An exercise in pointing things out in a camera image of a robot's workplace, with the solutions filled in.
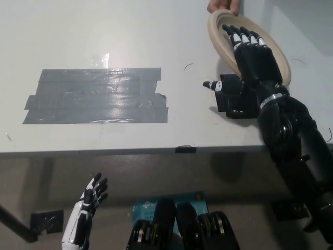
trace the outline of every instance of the robotic hand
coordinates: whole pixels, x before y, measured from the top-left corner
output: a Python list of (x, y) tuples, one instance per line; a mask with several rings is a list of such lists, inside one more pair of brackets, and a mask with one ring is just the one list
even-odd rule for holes
[(99, 205), (108, 197), (103, 193), (107, 189), (105, 178), (99, 183), (98, 173), (85, 188), (80, 200), (75, 204), (62, 237), (62, 250), (88, 250), (89, 236), (93, 225), (93, 216)]
[[(234, 47), (242, 88), (255, 93), (258, 125), (290, 192), (304, 202), (315, 225), (333, 244), (333, 156), (304, 104), (292, 98), (272, 50), (255, 32), (223, 25)], [(223, 92), (223, 82), (204, 83)]]

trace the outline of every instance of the blue packaging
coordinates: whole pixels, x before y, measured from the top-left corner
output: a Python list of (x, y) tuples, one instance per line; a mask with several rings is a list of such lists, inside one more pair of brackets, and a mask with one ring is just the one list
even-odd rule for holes
[[(185, 193), (185, 194), (164, 195), (163, 197), (168, 197), (173, 199), (175, 201), (176, 206), (182, 202), (190, 202), (198, 215), (208, 213), (206, 199), (203, 191)], [(133, 225), (140, 219), (152, 220), (154, 217), (155, 206), (160, 198), (161, 197), (153, 197), (137, 202), (132, 209)], [(175, 221), (173, 232), (179, 234), (177, 221)]]

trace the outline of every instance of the wooden ring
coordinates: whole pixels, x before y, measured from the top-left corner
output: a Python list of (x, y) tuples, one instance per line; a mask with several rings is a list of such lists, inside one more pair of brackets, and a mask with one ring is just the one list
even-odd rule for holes
[(240, 72), (237, 67), (234, 56), (234, 49), (229, 39), (228, 34), (222, 29), (222, 25), (234, 25), (236, 27), (245, 27), (250, 31), (258, 33), (265, 41), (268, 47), (273, 51), (273, 55), (280, 68), (283, 85), (289, 85), (291, 81), (291, 70), (287, 58), (277, 46), (274, 40), (262, 28), (244, 16), (234, 16), (230, 10), (221, 9), (215, 11), (208, 21), (209, 37), (221, 58), (231, 67), (231, 69), (239, 76)]

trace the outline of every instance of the table surface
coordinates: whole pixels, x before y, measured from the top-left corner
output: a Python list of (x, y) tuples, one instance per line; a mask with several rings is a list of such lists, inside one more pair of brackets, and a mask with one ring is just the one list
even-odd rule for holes
[[(203, 81), (231, 73), (210, 42), (207, 2), (3, 0), (0, 153), (155, 153), (182, 145), (197, 152), (262, 148), (256, 121), (219, 114), (214, 93), (202, 87)], [(243, 14), (284, 51), (292, 70), (291, 94), (307, 105), (329, 140), (333, 2), (319, 2), (245, 0)], [(96, 64), (103, 56), (108, 56), (107, 66)], [(160, 67), (157, 93), (167, 97), (168, 123), (22, 124), (25, 103), (43, 69), (100, 67)]]

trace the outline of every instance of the gray floor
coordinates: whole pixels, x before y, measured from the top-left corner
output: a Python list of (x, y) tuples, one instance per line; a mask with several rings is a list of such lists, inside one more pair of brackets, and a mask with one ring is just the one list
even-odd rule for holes
[[(131, 207), (143, 197), (204, 190), (210, 211), (224, 211), (241, 249), (327, 249), (306, 221), (276, 222), (271, 200), (288, 191), (267, 153), (128, 155), (0, 160), (0, 203), (26, 225), (30, 213), (64, 209), (65, 221), (92, 175), (109, 179), (109, 198), (94, 218), (91, 249), (124, 249)], [(61, 234), (27, 244), (0, 224), (0, 249), (60, 249)]]

